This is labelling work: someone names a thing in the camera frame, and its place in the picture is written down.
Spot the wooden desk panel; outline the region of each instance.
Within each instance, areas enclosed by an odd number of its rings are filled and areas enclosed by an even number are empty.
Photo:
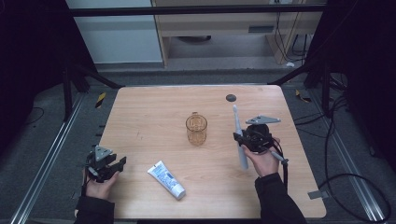
[[[230,93],[236,102],[226,101]],[[128,157],[111,195],[116,218],[259,218],[257,174],[250,161],[248,170],[241,169],[233,140],[233,104],[243,129],[259,114],[282,120],[268,126],[290,159],[289,194],[306,217],[324,217],[323,201],[307,195],[318,188],[282,90],[233,85],[120,89],[100,142]],[[191,112],[208,122],[200,147],[187,139]],[[147,173],[160,160],[186,190],[180,201]]]

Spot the person's left hand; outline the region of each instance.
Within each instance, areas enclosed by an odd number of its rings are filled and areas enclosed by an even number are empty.
[[[92,198],[98,198],[103,200],[108,200],[111,187],[116,183],[120,172],[117,171],[110,179],[106,180],[104,183],[96,182],[90,179],[87,184],[86,196]]]

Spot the black horizontal bar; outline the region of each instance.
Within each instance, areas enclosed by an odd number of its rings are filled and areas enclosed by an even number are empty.
[[[339,6],[326,4],[294,5],[233,5],[233,6],[193,6],[193,7],[115,7],[115,8],[72,8],[51,10],[48,13],[67,14],[73,17],[141,16],[175,14],[212,13],[253,13],[253,12],[315,12],[334,9]]]

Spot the toothpaste tube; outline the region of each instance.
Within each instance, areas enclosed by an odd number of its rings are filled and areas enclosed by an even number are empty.
[[[180,200],[186,195],[186,190],[175,180],[162,161],[149,168],[148,173],[154,176],[176,199]]]

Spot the glass cup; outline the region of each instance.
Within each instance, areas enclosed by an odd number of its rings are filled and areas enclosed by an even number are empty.
[[[202,145],[206,140],[207,121],[204,116],[193,112],[192,115],[186,120],[187,136],[189,141],[194,146]]]

